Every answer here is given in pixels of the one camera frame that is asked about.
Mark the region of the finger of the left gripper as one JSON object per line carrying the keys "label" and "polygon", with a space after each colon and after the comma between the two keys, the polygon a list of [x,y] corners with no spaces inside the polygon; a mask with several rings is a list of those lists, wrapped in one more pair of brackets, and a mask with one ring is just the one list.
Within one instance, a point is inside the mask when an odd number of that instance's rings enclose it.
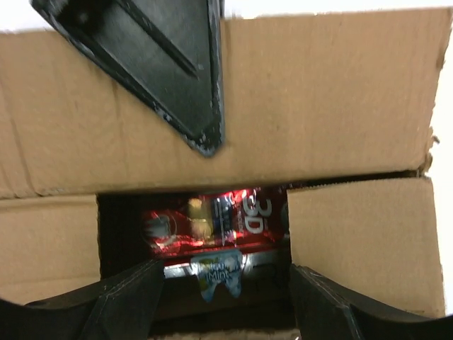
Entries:
{"label": "finger of the left gripper", "polygon": [[222,1],[33,1],[81,54],[211,157],[225,136]]}

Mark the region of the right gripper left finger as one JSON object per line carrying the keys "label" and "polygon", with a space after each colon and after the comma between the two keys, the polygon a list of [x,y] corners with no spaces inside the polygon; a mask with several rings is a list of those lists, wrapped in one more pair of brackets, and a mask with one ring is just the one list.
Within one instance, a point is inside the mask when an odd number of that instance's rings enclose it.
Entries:
{"label": "right gripper left finger", "polygon": [[2,339],[147,339],[164,285],[162,261],[18,305],[1,301]]}

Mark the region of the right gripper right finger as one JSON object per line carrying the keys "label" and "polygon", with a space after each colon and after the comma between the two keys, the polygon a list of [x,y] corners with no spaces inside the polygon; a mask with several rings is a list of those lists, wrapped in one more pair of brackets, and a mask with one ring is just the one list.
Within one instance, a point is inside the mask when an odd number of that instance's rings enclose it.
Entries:
{"label": "right gripper right finger", "polygon": [[289,268],[289,289],[303,339],[450,340],[452,316],[430,318],[348,289],[306,266]]}

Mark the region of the brown cardboard express box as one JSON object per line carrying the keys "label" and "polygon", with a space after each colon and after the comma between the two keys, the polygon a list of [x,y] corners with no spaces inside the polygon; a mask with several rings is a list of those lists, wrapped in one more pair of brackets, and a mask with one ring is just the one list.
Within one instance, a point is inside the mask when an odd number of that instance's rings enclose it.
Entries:
{"label": "brown cardboard express box", "polygon": [[222,17],[225,136],[211,157],[49,30],[1,34],[1,301],[146,261],[157,196],[281,187],[290,261],[205,302],[165,277],[147,339],[303,339],[292,264],[400,310],[445,314],[431,127],[450,7]]}

